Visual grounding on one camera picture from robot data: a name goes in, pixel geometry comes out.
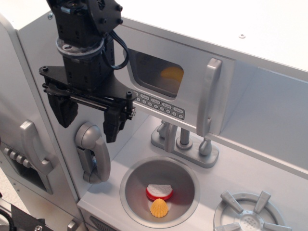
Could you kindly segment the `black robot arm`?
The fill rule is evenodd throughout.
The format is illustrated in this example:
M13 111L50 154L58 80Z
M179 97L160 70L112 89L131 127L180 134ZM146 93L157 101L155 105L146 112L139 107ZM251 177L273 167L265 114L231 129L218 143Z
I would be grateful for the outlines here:
M134 115L136 94L115 77L129 58L116 65L114 44L126 49L115 28L122 6L114 0L50 0L58 31L56 47L63 66L43 66L44 91L60 125L68 127L83 104L104 112L106 141L116 141Z

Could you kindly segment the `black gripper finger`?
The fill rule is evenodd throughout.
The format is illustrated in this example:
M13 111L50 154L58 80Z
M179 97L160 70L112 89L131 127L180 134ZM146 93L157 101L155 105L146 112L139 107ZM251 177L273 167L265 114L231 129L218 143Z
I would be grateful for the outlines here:
M116 141L119 131L123 130L126 123L126 115L120 111L104 112L103 131L106 136L106 142Z
M77 116L78 104L65 96L48 94L49 104L59 124L67 128Z

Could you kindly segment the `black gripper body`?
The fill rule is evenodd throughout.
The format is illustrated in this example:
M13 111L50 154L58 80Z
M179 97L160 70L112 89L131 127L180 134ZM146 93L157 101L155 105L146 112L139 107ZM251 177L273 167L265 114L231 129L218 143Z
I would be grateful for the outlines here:
M103 112L120 111L131 120L135 93L120 83L114 74L114 52L101 51L89 58L63 57L63 66L42 66L44 92L65 96Z

